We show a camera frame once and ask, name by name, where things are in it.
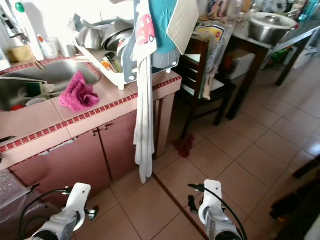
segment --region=pot lid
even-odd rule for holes
[[[279,14],[268,12],[253,13],[250,22],[273,29],[291,30],[297,25],[295,20]]]

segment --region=red car print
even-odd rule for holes
[[[140,45],[147,44],[155,40],[155,29],[149,14],[143,15],[138,24],[137,40]]]

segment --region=pink towel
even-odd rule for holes
[[[61,105],[69,107],[74,112],[88,109],[99,102],[94,88],[87,85],[84,75],[78,71],[71,79],[66,90],[59,97]]]

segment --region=faucet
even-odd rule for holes
[[[28,43],[30,43],[29,38],[18,26],[18,21],[12,9],[11,3],[8,0],[5,0],[5,2],[14,18],[11,19],[0,4],[0,20],[4,25],[6,32],[8,33],[10,38],[18,38],[22,42],[22,44],[27,45]]]

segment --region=chair backrest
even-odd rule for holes
[[[174,68],[174,71],[182,77],[182,84],[194,90],[194,96],[197,98],[201,92],[202,81],[204,79],[209,42],[209,39],[201,40],[192,37],[186,48],[185,54],[200,55],[200,61],[197,62],[190,57],[183,55],[180,57],[179,65]]]

